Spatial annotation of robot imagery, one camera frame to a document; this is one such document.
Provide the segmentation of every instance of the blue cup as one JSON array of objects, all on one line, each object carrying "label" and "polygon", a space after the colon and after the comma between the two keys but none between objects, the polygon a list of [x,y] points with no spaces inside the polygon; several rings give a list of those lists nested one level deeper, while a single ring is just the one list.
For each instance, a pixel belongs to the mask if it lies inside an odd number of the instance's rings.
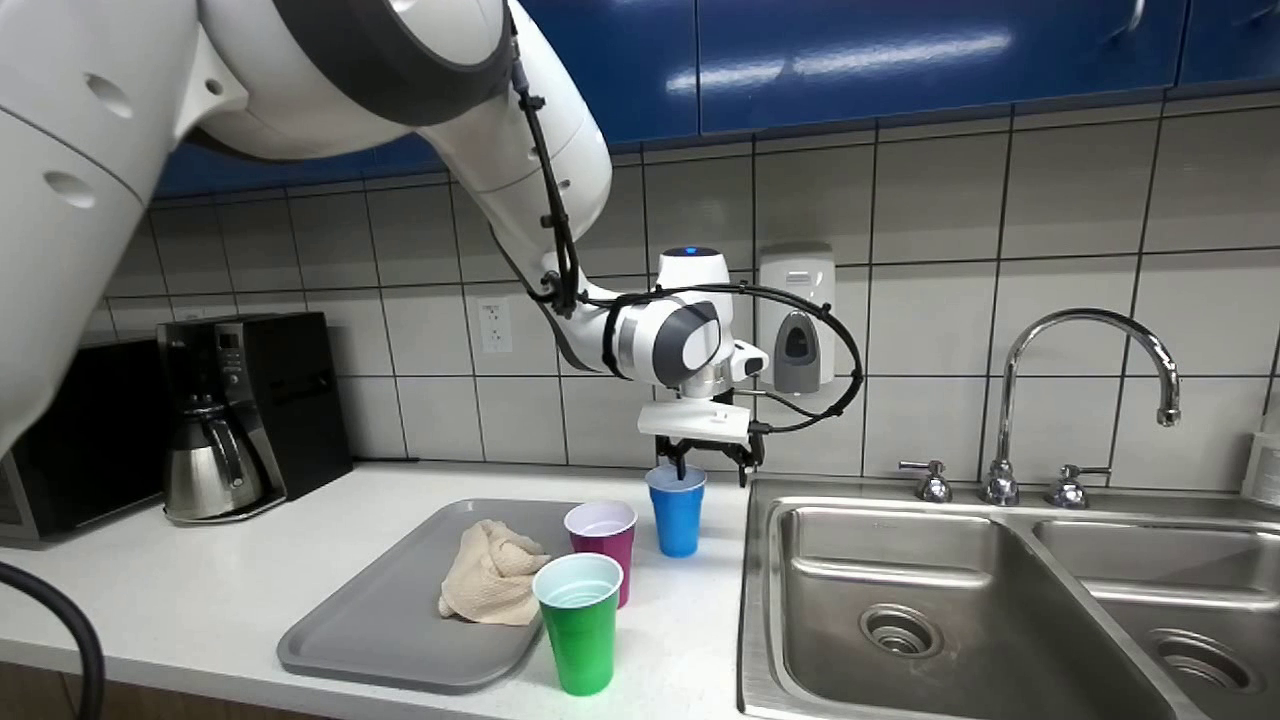
[{"label": "blue cup", "polygon": [[656,546],[665,555],[692,555],[702,524],[707,473],[684,467],[684,478],[674,478],[674,467],[665,463],[665,467],[650,467],[644,478],[648,478],[648,498],[656,521]]}]

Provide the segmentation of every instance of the gray tray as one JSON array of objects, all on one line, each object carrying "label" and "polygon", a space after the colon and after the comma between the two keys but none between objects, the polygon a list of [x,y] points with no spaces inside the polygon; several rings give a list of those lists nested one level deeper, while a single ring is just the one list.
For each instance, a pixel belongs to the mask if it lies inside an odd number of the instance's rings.
[{"label": "gray tray", "polygon": [[538,622],[489,628],[435,616],[439,578],[453,568],[455,538],[476,521],[503,521],[513,533],[566,553],[565,513],[572,504],[533,498],[461,498],[413,529],[376,563],[353,577],[299,622],[277,656],[287,672],[401,683],[426,692],[476,692],[516,672]]}]

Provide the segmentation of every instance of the faucet handle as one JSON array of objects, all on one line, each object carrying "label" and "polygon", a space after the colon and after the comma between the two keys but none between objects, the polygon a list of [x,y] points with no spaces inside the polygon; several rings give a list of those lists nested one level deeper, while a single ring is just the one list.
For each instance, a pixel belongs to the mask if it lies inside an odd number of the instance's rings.
[{"label": "faucet handle", "polygon": [[931,498],[931,504],[946,504],[951,498],[951,482],[943,478],[943,473],[946,473],[946,463],[943,459],[900,459],[897,463],[900,473],[912,473],[912,474],[920,474],[924,482],[920,482],[920,498]]},{"label": "faucet handle", "polygon": [[1077,463],[1063,463],[1063,473],[1060,473],[1060,478],[1057,478],[1057,491],[1048,491],[1048,504],[1082,508],[1082,504],[1089,504],[1089,491],[1082,491],[1079,474],[1113,474],[1113,467],[1077,467]]}]

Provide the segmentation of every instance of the plastic cup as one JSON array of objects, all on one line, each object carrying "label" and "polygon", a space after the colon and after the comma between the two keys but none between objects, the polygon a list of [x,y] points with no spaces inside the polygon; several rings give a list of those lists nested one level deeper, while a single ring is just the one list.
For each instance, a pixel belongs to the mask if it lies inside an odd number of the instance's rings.
[{"label": "plastic cup", "polygon": [[702,524],[707,473],[684,467],[684,478],[674,478],[674,467],[665,463],[665,467],[650,467],[644,478],[648,478],[648,498],[656,521],[656,546],[665,555],[692,555]]},{"label": "plastic cup", "polygon": [[616,607],[622,607],[633,597],[634,513],[608,498],[575,504],[565,516],[565,533],[572,538],[572,553],[601,553],[622,568],[622,586],[616,590]]},{"label": "plastic cup", "polygon": [[612,678],[616,586],[622,568],[601,553],[572,553],[533,577],[555,676],[566,696],[594,696]]}]

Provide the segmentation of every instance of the green cup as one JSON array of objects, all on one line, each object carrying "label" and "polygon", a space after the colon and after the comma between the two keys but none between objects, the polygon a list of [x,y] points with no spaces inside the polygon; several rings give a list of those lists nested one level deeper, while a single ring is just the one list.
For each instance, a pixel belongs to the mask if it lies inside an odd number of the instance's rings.
[{"label": "green cup", "polygon": [[533,577],[566,696],[594,696],[612,678],[619,583],[622,568],[601,553],[558,555]]}]

